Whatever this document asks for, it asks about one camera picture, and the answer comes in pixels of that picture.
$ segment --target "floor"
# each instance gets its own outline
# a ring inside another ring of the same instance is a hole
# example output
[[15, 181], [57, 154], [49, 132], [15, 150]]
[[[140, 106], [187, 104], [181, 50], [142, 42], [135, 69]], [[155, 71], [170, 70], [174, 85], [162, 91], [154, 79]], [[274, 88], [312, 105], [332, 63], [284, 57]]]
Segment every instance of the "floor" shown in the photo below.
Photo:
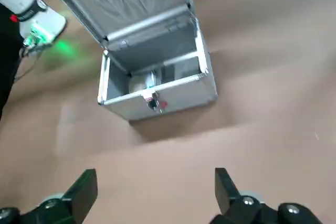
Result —
[[295, 201], [336, 221], [335, 1], [194, 1], [217, 102], [129, 124], [97, 105], [99, 45], [46, 0], [69, 19], [61, 40], [75, 57], [51, 49], [14, 86], [0, 125], [2, 206], [26, 211], [94, 167], [86, 223], [208, 223], [214, 168], [225, 167], [272, 207]]

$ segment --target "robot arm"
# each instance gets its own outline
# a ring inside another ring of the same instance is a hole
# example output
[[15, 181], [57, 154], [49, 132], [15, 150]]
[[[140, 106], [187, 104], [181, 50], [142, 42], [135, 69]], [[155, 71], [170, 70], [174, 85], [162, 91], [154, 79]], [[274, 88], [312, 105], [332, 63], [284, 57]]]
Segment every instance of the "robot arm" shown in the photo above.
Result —
[[66, 19], [42, 0], [0, 0], [19, 21], [24, 47], [51, 44], [64, 30]]

